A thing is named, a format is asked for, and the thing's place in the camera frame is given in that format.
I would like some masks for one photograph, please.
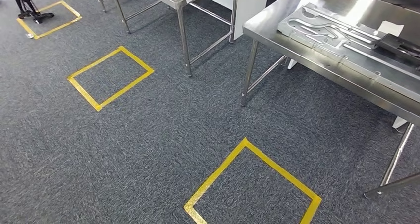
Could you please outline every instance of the yellow tape square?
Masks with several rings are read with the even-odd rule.
[[[279,166],[276,162],[274,162],[270,157],[260,151],[257,147],[251,144],[247,138],[245,137],[233,151],[226,157],[226,159],[222,162],[219,168],[208,177],[208,179],[200,186],[200,188],[194,193],[194,195],[188,200],[188,202],[184,205],[185,211],[192,217],[192,219],[198,224],[207,224],[206,220],[201,217],[201,215],[194,209],[194,205],[197,201],[203,196],[203,194],[210,188],[210,186],[216,181],[216,179],[223,173],[223,171],[230,165],[230,163],[235,159],[235,157],[242,151],[244,148],[248,148],[254,154],[256,154],[259,158],[261,158],[264,162],[270,165],[273,169],[275,169],[281,176],[283,176],[287,181],[291,182],[297,188],[299,188],[303,193],[305,193],[308,197],[312,199],[311,203],[309,204],[308,209],[306,210],[304,216],[301,219],[301,224],[308,224],[311,222],[312,217],[314,217],[318,206],[320,205],[322,199],[315,194],[312,190],[307,188],[304,184],[302,184],[297,178],[293,177],[289,172]]]
[[[77,21],[79,21],[80,19],[82,19],[82,16],[80,16],[80,14],[76,11],[76,10],[74,10],[72,7],[70,7],[70,5],[68,5],[66,2],[64,2],[64,1],[60,1],[60,2],[56,2],[56,3],[53,3],[53,4],[51,4],[51,5],[49,5],[49,6],[46,6],[46,7],[43,7],[43,8],[41,8],[41,9],[39,9],[38,11],[39,12],[41,12],[41,11],[44,11],[44,10],[47,10],[47,9],[49,9],[49,8],[51,8],[51,7],[54,7],[54,6],[57,6],[57,5],[59,5],[59,4],[62,4],[64,7],[66,7],[70,12],[72,12],[75,16],[76,16],[76,18],[75,19],[73,19],[73,20],[71,20],[70,22],[66,22],[66,23],[64,23],[63,25],[61,25],[61,26],[58,26],[58,27],[56,27],[56,28],[53,28],[53,29],[51,29],[51,30],[49,30],[49,31],[47,31],[47,32],[44,32],[44,33],[42,33],[42,34],[40,34],[40,35],[37,35],[37,34],[35,34],[35,32],[22,20],[22,19],[16,19],[17,20],[17,22],[28,32],[28,33],[30,33],[30,34],[32,34],[33,36],[34,36],[34,39],[38,39],[38,38],[41,38],[41,37],[44,37],[44,36],[46,36],[46,35],[48,35],[48,34],[51,34],[51,33],[53,33],[53,32],[55,32],[55,31],[58,31],[58,30],[60,30],[61,28],[64,28],[64,27],[66,27],[66,26],[68,26],[68,25],[70,25],[70,24],[72,24],[72,23],[75,23],[75,22],[77,22]]]
[[[94,66],[100,64],[101,62],[104,62],[105,60],[109,59],[113,55],[117,54],[118,52],[125,53],[128,57],[130,57],[132,60],[134,60],[139,66],[141,66],[146,73],[144,73],[139,78],[135,79],[133,82],[122,88],[120,91],[116,92],[114,95],[112,95],[110,98],[106,99],[101,104],[97,103],[92,96],[89,95],[88,92],[76,81],[75,77],[77,75],[80,75],[83,72],[86,72],[87,70],[93,68]],[[116,98],[121,96],[123,93],[127,92],[129,89],[131,89],[134,85],[138,84],[140,81],[148,77],[154,72],[152,68],[150,68],[148,65],[146,65],[143,61],[141,61],[139,58],[137,58],[134,54],[129,52],[125,47],[119,46],[115,51],[107,54],[106,56],[102,57],[101,59],[93,62],[92,64],[82,68],[81,70],[77,71],[76,73],[70,75],[68,77],[68,81],[77,89],[77,91],[82,94],[82,96],[96,109],[96,111],[100,111],[103,107],[108,105],[110,102],[114,101]]]

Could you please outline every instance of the stainless steel table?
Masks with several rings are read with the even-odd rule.
[[[105,6],[103,4],[104,0],[98,0],[101,3],[101,6],[103,8],[103,11],[106,12]],[[207,52],[209,52],[211,49],[213,49],[215,46],[217,46],[218,44],[220,44],[223,40],[225,40],[226,38],[229,38],[229,42],[233,43],[234,41],[234,34],[235,34],[235,18],[236,18],[236,9],[237,9],[237,2],[238,0],[233,0],[233,8],[232,8],[232,14],[231,14],[231,20],[228,21],[224,18],[222,18],[221,16],[208,11],[205,8],[202,8],[200,6],[198,6],[197,4],[194,4],[193,2],[196,0],[157,0],[156,2],[152,3],[151,5],[143,8],[142,10],[133,13],[132,15],[125,17],[124,16],[124,12],[121,8],[121,5],[119,3],[118,0],[114,0],[119,13],[121,15],[121,20],[124,23],[125,27],[126,27],[126,31],[128,33],[130,33],[130,28],[128,26],[127,21],[140,15],[141,13],[147,11],[148,9],[158,5],[160,2],[168,5],[169,7],[175,9],[177,11],[178,14],[178,22],[179,22],[179,28],[181,31],[181,41],[182,41],[182,49],[183,49],[183,53],[184,53],[184,64],[185,64],[185,68],[187,70],[187,75],[188,76],[192,76],[191,73],[191,64],[196,62],[198,59],[200,59],[204,54],[206,54]],[[185,27],[184,27],[184,14],[183,14],[183,7],[190,5],[216,19],[218,19],[219,21],[226,23],[227,25],[230,26],[230,30],[227,34],[225,34],[224,36],[222,36],[219,40],[217,40],[215,43],[211,44],[209,47],[207,47],[204,51],[202,51],[201,53],[199,53],[197,56],[195,56],[194,58],[190,59],[190,55],[188,52],[188,46],[187,46],[187,38],[185,35]]]
[[[386,171],[380,186],[365,193],[366,197],[373,197],[410,183],[420,182],[420,173],[389,183],[392,172],[404,145],[413,129],[414,124],[420,125],[420,101],[396,92],[390,86],[378,83],[376,80],[350,69],[342,63],[324,56],[277,31],[280,21],[302,6],[312,3],[319,8],[325,8],[347,19],[348,23],[357,25],[358,22],[370,28],[378,28],[384,21],[405,25],[400,37],[420,45],[420,15],[403,8],[378,0],[278,0],[265,10],[245,23],[244,34],[253,38],[249,64],[245,83],[241,93],[241,105],[246,104],[247,94],[282,61],[290,58],[312,71],[334,81],[335,83],[353,91],[368,101],[388,110],[407,120],[410,124],[401,139],[397,151]],[[270,67],[261,77],[250,85],[258,43],[263,43],[284,56]],[[404,84],[403,80],[393,78],[394,83]],[[420,94],[420,88],[414,88],[414,93]]]

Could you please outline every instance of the gray carpet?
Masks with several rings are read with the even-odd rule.
[[[187,78],[172,9],[131,20],[128,35],[112,1],[107,14],[96,0],[64,1],[83,19],[29,40],[14,1],[0,0],[1,223],[194,223],[183,206],[244,137],[322,198],[313,223],[420,223],[419,186],[362,196],[402,136],[392,114],[300,65],[276,69],[240,107],[246,36],[216,47]],[[153,1],[121,3],[130,14]],[[192,56],[228,30],[194,8],[185,17]],[[155,72],[97,112],[67,77],[120,45]],[[260,47],[254,75],[279,56]],[[141,73],[117,55],[77,79],[103,101]],[[393,179],[419,171],[419,138],[416,128]],[[309,201],[243,150],[195,209],[208,223],[298,223]]]

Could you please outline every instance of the metal tray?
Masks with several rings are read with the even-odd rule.
[[[309,3],[278,25],[291,39],[420,102],[420,72],[374,50],[384,33]]]

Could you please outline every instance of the black tripod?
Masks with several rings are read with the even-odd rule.
[[[20,3],[23,8],[23,13],[19,14],[18,17],[22,20],[25,17],[33,17],[35,23],[41,24],[45,18],[55,16],[53,13],[40,13],[32,0],[20,0]]]

